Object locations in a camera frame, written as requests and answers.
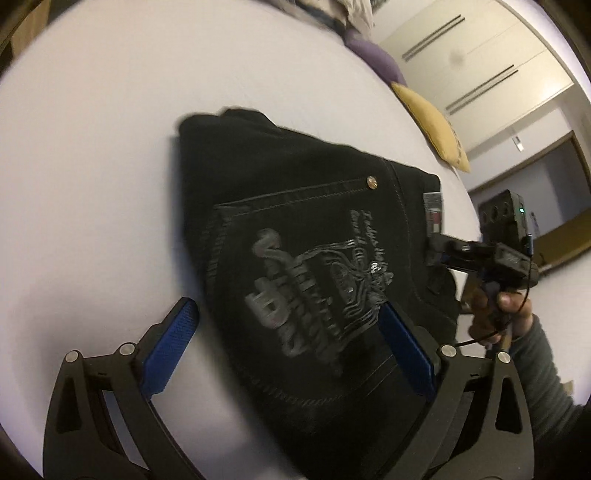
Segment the grey sleeved right forearm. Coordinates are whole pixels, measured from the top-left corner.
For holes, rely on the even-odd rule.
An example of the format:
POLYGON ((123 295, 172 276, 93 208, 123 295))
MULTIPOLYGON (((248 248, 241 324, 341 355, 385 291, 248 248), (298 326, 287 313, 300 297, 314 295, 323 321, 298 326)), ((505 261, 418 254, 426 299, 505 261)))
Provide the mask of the grey sleeved right forearm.
POLYGON ((528 333, 512 343, 510 354, 525 394, 535 443, 555 448, 581 445, 590 433, 590 403, 577 405, 565 392, 536 315, 528 333))

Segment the person's right hand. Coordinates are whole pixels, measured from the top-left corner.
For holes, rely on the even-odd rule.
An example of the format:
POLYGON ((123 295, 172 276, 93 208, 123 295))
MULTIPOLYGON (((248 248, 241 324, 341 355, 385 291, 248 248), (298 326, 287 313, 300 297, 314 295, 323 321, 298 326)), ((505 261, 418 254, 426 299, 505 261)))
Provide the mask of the person's right hand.
POLYGON ((501 291, 493 298, 477 288, 472 294, 471 309, 473 319, 468 333, 481 345, 499 343, 506 324, 511 327, 513 338, 525 336, 534 324, 532 302, 518 291, 501 291))

